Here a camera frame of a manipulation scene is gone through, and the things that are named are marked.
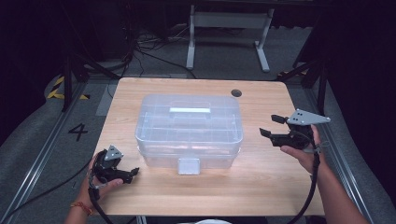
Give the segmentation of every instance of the white metal stand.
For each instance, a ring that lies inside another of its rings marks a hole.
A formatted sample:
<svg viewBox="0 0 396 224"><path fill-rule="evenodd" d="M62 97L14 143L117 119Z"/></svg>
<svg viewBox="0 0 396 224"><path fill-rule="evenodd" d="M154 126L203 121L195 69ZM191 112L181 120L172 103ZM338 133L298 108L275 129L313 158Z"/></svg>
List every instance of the white metal stand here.
<svg viewBox="0 0 396 224"><path fill-rule="evenodd" d="M263 45L267 37L268 30L271 25L274 10L270 9L268 13L252 14L252 13L226 13L226 12L195 12L194 6L191 6L190 13L190 43L187 53L186 67L192 69L194 67L195 53L195 27L225 27L225 28L250 28L262 29L262 38L255 41L257 54L259 55L260 64L263 72L269 72L270 67L265 58Z"/></svg>

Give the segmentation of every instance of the transparent storage container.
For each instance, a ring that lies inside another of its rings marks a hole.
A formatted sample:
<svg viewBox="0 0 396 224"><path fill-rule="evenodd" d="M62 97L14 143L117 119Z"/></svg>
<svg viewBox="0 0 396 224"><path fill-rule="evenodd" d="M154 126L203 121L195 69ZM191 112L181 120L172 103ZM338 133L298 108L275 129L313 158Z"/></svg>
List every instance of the transparent storage container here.
<svg viewBox="0 0 396 224"><path fill-rule="evenodd" d="M229 168L243 139L239 104L229 96L147 95L135 130L148 166L198 175Z"/></svg>

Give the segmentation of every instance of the wooden table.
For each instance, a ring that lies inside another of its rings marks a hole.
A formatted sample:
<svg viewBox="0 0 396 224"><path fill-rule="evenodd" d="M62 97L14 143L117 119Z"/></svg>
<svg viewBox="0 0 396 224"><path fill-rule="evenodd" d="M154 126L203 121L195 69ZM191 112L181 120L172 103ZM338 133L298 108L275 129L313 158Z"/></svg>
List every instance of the wooden table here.
<svg viewBox="0 0 396 224"><path fill-rule="evenodd" d="M149 93L231 95L238 89L244 139L230 169L204 169L178 175L177 169L148 167L137 151L134 129L142 99ZM124 157L118 169L140 167L131 185L101 201L108 215L140 216L294 216L311 184L309 173L291 156L272 147L259 128L287 133L271 115L294 112L283 83L235 80L123 78L117 87L96 152L116 146ZM306 215L324 215L316 194Z"/></svg>

